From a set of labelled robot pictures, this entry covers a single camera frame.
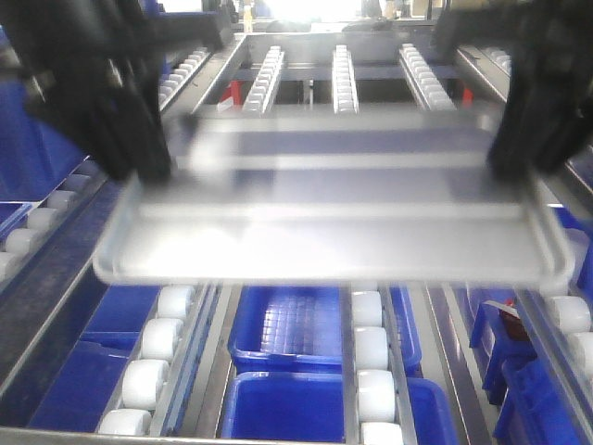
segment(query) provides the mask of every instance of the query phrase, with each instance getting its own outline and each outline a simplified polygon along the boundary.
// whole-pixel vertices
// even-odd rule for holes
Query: blue storage bin
[[[85,327],[81,340],[106,348],[132,350],[159,290],[158,286],[111,286]]]
[[[489,351],[486,350],[483,340],[485,333],[488,331],[491,331],[494,337],[494,343]],[[484,303],[480,304],[475,316],[475,324],[470,337],[470,348],[484,349],[488,352],[486,369],[483,368],[484,364],[480,363],[480,361],[478,361],[478,367],[484,379],[482,388],[488,393],[488,401],[495,405],[502,403],[507,389],[502,375],[504,361],[510,357],[532,360],[537,356],[536,350],[534,350],[530,341],[515,340],[509,337],[500,318],[499,309]]]
[[[410,293],[406,287],[391,287],[391,301],[397,317],[399,328],[399,346],[404,361],[406,375],[416,376],[420,373],[420,361],[423,357],[418,338],[418,329],[411,311]]]
[[[419,445],[457,445],[443,390],[422,378],[408,388]],[[231,386],[221,436],[342,442],[343,411],[341,375],[244,373]]]
[[[231,386],[221,436],[344,441],[342,376],[244,373]]]
[[[580,445],[540,360],[502,365],[509,391],[494,436],[504,445]]]
[[[121,350],[79,341],[28,427],[95,431],[127,361],[128,354]]]
[[[0,27],[0,45],[5,43]],[[84,158],[69,140],[25,112],[24,97],[20,82],[0,83],[0,201],[42,200]]]
[[[407,292],[393,292],[406,371],[422,357]],[[229,351],[237,373],[339,373],[342,368],[337,287],[253,286],[241,295]]]
[[[29,203],[0,202],[0,242],[4,241],[13,229],[25,223],[31,207]]]
[[[418,445],[457,445],[459,440],[447,396],[434,382],[408,378]]]

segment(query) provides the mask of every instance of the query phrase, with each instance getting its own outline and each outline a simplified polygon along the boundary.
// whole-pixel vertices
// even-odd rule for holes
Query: black machine part
[[[590,0],[499,2],[441,15],[434,37],[445,55],[460,44],[510,47],[510,91],[489,154],[498,177],[555,172],[587,146],[593,130],[591,23]]]
[[[148,17],[137,0],[0,0],[20,62],[25,108],[114,179],[170,176],[158,108],[167,51],[222,46],[217,14]]]

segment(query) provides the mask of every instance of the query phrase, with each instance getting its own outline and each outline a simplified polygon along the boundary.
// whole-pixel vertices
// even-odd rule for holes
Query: bin wall grid pattern
[[[229,351],[237,373],[340,373],[340,291],[329,286],[253,286],[241,295]],[[407,375],[422,353],[407,290],[391,289]]]

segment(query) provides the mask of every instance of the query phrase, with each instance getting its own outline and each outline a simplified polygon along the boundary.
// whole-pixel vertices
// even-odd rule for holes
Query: gray plastic tray
[[[95,270],[122,284],[373,279],[561,291],[574,268],[563,232],[536,179],[491,178],[494,128],[486,115],[410,109],[203,119],[173,148],[169,184],[127,185]]]

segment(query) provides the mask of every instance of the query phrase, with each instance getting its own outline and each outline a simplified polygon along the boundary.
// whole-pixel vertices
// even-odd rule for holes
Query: white roller
[[[196,290],[191,286],[166,286],[158,294],[157,316],[185,320]]]
[[[69,190],[54,190],[47,197],[47,207],[50,209],[67,210],[76,199],[76,193]]]
[[[383,305],[379,292],[352,292],[352,324],[378,327],[383,325]]]
[[[0,281],[17,271],[22,257],[16,253],[0,252]]]
[[[56,225],[60,214],[61,212],[58,209],[48,209],[46,207],[33,209],[27,216],[27,227],[46,232]]]
[[[393,422],[396,418],[396,388],[389,371],[358,371],[359,420]]]
[[[15,229],[6,237],[5,251],[27,255],[41,242],[43,234],[34,229]]]
[[[354,281],[350,284],[352,292],[364,292],[365,290],[377,290],[379,284],[376,281]]]
[[[167,381],[169,364],[164,360],[142,359],[128,364],[121,384],[121,399],[126,408],[152,411]]]
[[[387,369],[387,333],[382,327],[354,328],[354,346],[356,369]]]
[[[142,333],[142,358],[170,362],[179,343],[182,328],[183,322],[178,318],[150,320]]]
[[[401,426],[387,422],[363,422],[360,425],[363,445],[403,445]]]
[[[146,410],[131,410],[123,408],[105,414],[101,420],[97,433],[114,434],[118,436],[145,436],[152,416]]]
[[[576,364],[587,377],[593,377],[593,332],[570,334],[568,343]]]
[[[591,329],[591,312],[587,302],[580,297],[548,297],[546,309],[551,321],[564,334],[587,332]]]

